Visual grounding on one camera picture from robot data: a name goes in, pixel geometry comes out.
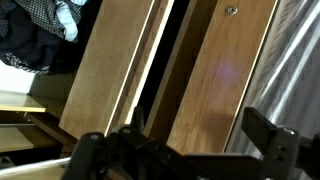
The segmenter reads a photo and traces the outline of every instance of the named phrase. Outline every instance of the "fabric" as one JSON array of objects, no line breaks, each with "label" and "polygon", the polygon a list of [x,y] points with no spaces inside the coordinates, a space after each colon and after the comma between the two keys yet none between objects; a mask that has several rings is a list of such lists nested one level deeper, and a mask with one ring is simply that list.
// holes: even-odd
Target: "fabric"
[{"label": "fabric", "polygon": [[77,4],[79,6],[83,6],[87,3],[88,0],[71,0],[72,3]]},{"label": "fabric", "polygon": [[61,38],[32,23],[20,7],[12,10],[7,20],[9,32],[0,41],[0,59],[28,72],[49,73]]},{"label": "fabric", "polygon": [[70,8],[67,3],[57,1],[58,9],[56,11],[60,23],[65,27],[65,40],[74,41],[78,35],[77,24],[74,22]]},{"label": "fabric", "polygon": [[[56,14],[56,1],[53,0],[15,0],[25,11],[27,11],[33,23],[43,29],[65,39],[65,26],[60,22]],[[63,0],[69,6],[75,24],[81,20],[81,6],[70,0]]]},{"label": "fabric", "polygon": [[7,13],[16,8],[16,4],[11,0],[0,1],[0,37],[6,37],[8,33],[8,21],[6,20]]},{"label": "fabric", "polygon": [[102,0],[94,0],[87,2],[87,4],[82,7],[81,22],[77,25],[79,31],[77,36],[78,42],[62,41],[54,64],[50,68],[50,75],[71,73],[78,69],[101,3]]}]

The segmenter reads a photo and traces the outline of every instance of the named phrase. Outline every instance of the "wooden panel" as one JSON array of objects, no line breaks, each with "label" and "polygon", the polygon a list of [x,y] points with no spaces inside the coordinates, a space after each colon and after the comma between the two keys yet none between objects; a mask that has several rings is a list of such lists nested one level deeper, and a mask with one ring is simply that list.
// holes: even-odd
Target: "wooden panel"
[{"label": "wooden panel", "polygon": [[144,134],[166,141],[216,1],[191,0],[153,103]]},{"label": "wooden panel", "polygon": [[152,25],[151,32],[144,47],[139,64],[134,71],[133,81],[129,87],[128,94],[118,124],[130,124],[135,106],[142,93],[143,86],[146,82],[152,61],[156,54],[158,45],[161,40],[166,22],[169,18],[174,0],[161,0],[161,4],[157,9],[157,14]]},{"label": "wooden panel", "polygon": [[154,1],[103,1],[59,126],[79,138],[105,132]]},{"label": "wooden panel", "polygon": [[46,112],[51,113],[59,119],[61,118],[66,105],[65,100],[39,96],[31,96],[31,98],[42,105],[46,109]]},{"label": "wooden panel", "polygon": [[[231,16],[226,9],[234,5]],[[180,153],[221,153],[276,0],[219,0],[168,139]]]},{"label": "wooden panel", "polygon": [[0,153],[58,145],[58,141],[36,126],[0,128]]},{"label": "wooden panel", "polygon": [[73,150],[77,139],[58,127],[59,119],[50,113],[25,113],[24,118],[33,122],[67,148]]},{"label": "wooden panel", "polygon": [[26,94],[0,91],[0,110],[45,112],[46,108]]},{"label": "wooden panel", "polygon": [[139,63],[142,59],[142,54],[144,53],[144,50],[145,50],[146,44],[148,42],[148,38],[150,36],[150,32],[151,32],[153,24],[155,22],[155,18],[157,16],[158,9],[160,7],[161,2],[162,2],[162,0],[154,2],[154,5],[151,9],[149,18],[146,21],[146,26],[144,28],[143,36],[141,37],[139,46],[137,48],[136,55],[133,59],[128,77],[127,77],[126,82],[123,87],[122,94],[120,95],[119,102],[117,104],[117,107],[115,108],[115,113],[111,119],[110,126],[106,130],[107,134],[110,134],[112,132],[112,128],[117,126],[118,123],[120,122],[119,119],[120,119],[122,110],[124,109],[125,105],[127,104],[127,100],[134,98],[134,97],[128,97],[129,91],[131,90],[131,86],[134,84],[133,79],[135,78]]},{"label": "wooden panel", "polygon": [[17,166],[0,171],[1,180],[59,180],[67,163],[64,159]]}]

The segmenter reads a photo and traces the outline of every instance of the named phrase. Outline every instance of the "black metal frame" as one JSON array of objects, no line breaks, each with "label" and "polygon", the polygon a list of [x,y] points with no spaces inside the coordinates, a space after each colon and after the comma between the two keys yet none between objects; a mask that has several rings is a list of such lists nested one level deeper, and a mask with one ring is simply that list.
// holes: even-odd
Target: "black metal frame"
[{"label": "black metal frame", "polygon": [[295,167],[320,178],[319,135],[300,137],[289,128],[277,128],[254,108],[246,108],[242,129],[264,155],[182,156],[132,127],[108,137],[88,133],[80,139],[63,175],[64,180],[103,179],[108,170],[122,167],[133,179],[290,179]]}]

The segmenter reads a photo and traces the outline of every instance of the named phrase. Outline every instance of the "checkered fabric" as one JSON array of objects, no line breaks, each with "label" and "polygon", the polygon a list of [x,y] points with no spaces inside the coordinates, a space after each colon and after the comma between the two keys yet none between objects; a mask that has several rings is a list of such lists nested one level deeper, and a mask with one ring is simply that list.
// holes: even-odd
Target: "checkered fabric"
[{"label": "checkered fabric", "polygon": [[15,8],[15,4],[11,0],[0,0],[0,37],[6,37],[8,33],[7,13]]},{"label": "checkered fabric", "polygon": [[[65,39],[64,26],[56,15],[57,0],[15,0],[25,11],[27,11],[33,23],[43,29]],[[68,4],[73,20],[76,24],[81,19],[81,6],[72,3],[70,0],[63,0]]]},{"label": "checkered fabric", "polygon": [[6,60],[10,63],[11,66],[17,69],[23,69],[24,71],[35,73],[35,74],[48,74],[50,66],[41,67],[39,70],[30,68],[27,62],[21,61],[17,56],[12,55],[12,53],[6,53]]}]

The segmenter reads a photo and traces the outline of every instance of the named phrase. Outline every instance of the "wooden board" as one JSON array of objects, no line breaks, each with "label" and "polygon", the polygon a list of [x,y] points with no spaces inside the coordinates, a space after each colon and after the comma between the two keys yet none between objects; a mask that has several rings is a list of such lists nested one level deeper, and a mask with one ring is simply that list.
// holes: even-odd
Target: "wooden board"
[{"label": "wooden board", "polygon": [[61,118],[66,101],[62,99],[39,96],[31,96],[31,98],[43,106],[45,108],[45,112],[51,113],[59,119]]},{"label": "wooden board", "polygon": [[150,111],[144,134],[167,141],[216,1],[191,0]]},{"label": "wooden board", "polygon": [[45,107],[26,94],[0,91],[0,111],[45,112],[45,110]]},{"label": "wooden board", "polygon": [[59,159],[5,169],[0,171],[0,180],[59,180],[67,162]]},{"label": "wooden board", "polygon": [[[180,153],[221,153],[277,0],[219,0],[172,127]],[[226,10],[236,6],[238,12]]]},{"label": "wooden board", "polygon": [[40,129],[48,133],[52,138],[59,141],[65,147],[73,150],[77,139],[58,127],[59,119],[50,113],[25,113],[24,118],[33,122]]},{"label": "wooden board", "polygon": [[37,126],[0,128],[0,153],[51,147],[59,142]]},{"label": "wooden board", "polygon": [[103,1],[59,126],[79,138],[105,133],[154,1]]},{"label": "wooden board", "polygon": [[161,0],[156,11],[156,17],[149,33],[147,43],[144,47],[139,64],[133,74],[132,84],[129,87],[124,107],[121,109],[119,125],[130,124],[134,108],[142,93],[143,86],[146,82],[152,61],[155,57],[158,45],[160,43],[166,22],[169,18],[174,0]]}]

